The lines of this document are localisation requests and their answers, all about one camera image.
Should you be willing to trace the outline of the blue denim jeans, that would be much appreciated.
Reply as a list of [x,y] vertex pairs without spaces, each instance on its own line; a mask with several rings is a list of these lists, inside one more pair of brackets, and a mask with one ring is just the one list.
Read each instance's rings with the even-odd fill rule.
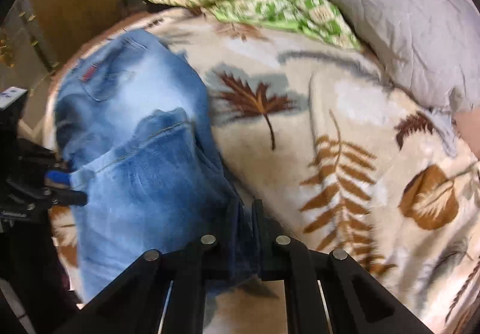
[[[202,79],[147,31],[115,37],[65,75],[55,128],[72,189],[88,197],[72,210],[86,300],[145,251],[166,254],[216,235],[216,211],[239,197],[212,136]],[[215,282],[210,292],[239,286],[272,297],[254,275],[243,204],[242,212],[243,271],[238,281]]]

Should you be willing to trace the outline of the cream leaf-print blanket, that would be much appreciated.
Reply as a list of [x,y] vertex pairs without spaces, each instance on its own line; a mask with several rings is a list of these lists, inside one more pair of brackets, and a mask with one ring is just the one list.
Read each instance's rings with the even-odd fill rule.
[[310,249],[344,249],[429,329],[479,311],[479,159],[437,118],[380,85],[364,54],[169,9],[87,44],[74,67],[143,29],[183,54],[212,100],[216,145],[245,198]]

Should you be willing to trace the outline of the wooden wardrobe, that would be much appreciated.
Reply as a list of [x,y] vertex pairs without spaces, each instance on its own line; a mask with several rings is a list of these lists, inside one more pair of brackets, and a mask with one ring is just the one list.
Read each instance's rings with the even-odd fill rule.
[[1,87],[36,89],[80,46],[151,9],[145,0],[14,0],[1,21]]

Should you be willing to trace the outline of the grey quilted pillow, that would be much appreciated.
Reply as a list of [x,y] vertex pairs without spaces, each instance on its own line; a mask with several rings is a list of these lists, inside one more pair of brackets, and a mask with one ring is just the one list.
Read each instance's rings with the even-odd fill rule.
[[467,0],[329,0],[420,105],[479,106],[479,13]]

